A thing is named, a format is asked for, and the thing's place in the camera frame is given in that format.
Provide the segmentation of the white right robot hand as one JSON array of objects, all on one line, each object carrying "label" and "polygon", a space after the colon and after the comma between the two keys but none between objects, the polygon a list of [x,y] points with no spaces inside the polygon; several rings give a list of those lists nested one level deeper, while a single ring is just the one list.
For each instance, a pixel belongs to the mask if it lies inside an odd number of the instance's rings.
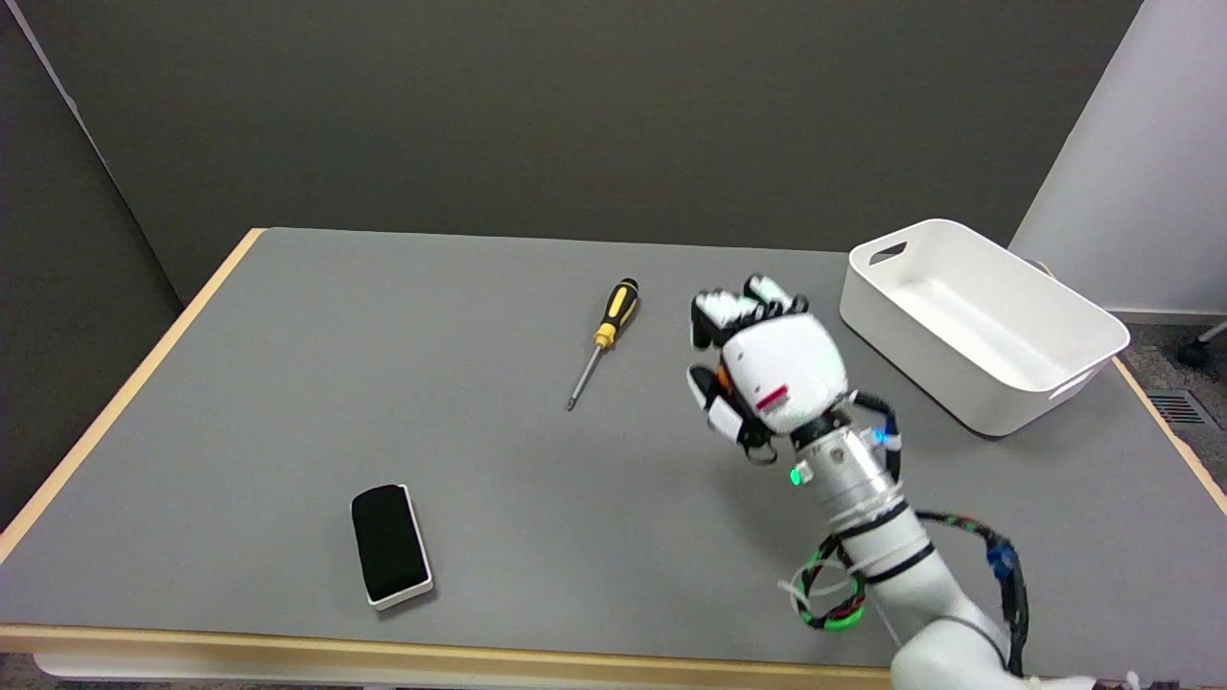
[{"label": "white right robot hand", "polygon": [[809,300],[761,273],[740,292],[694,293],[690,340],[717,354],[717,365],[687,370],[690,393],[710,431],[755,467],[771,467],[775,437],[814,424],[849,390],[840,350]]}]

